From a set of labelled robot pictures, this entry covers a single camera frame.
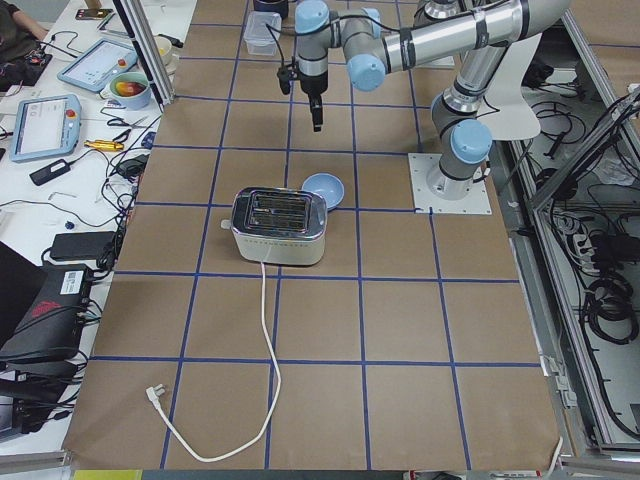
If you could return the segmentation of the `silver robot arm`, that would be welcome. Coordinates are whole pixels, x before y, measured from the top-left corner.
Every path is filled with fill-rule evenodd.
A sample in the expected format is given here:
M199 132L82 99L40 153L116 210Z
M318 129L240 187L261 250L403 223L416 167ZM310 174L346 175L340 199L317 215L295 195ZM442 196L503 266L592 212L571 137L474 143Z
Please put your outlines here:
M552 26L567 1L497 1L469 9L453 1L424 1L434 13L390 35L381 32L374 9L335 11L323 1L295 10L296 56L279 72L282 83L298 80L307 94L314 131L323 126L322 95L328 88L328 53L342 50L351 85L371 92L391 73L450 55L463 55L451 86L432 102L431 118L442 154L427 175L431 192L445 200L466 196L493 137L477 118L482 99L508 48Z

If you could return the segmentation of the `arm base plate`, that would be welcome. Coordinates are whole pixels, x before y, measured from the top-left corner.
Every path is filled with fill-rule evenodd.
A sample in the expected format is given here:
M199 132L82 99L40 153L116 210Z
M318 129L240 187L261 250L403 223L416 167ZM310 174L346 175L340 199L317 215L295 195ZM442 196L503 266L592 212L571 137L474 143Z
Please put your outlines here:
M414 210L423 214L491 215L482 168L478 166L471 179L452 180L441 172L440 157L408 154Z

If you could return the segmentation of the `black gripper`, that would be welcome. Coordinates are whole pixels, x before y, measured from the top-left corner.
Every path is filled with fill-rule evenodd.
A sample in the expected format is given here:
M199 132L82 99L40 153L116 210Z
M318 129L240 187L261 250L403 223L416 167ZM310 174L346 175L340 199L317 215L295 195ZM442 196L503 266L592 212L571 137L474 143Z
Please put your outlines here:
M309 109L312 116L314 132L321 132L324 124L322 95L328 89L328 72L324 71L319 75L298 75L302 91L309 95Z

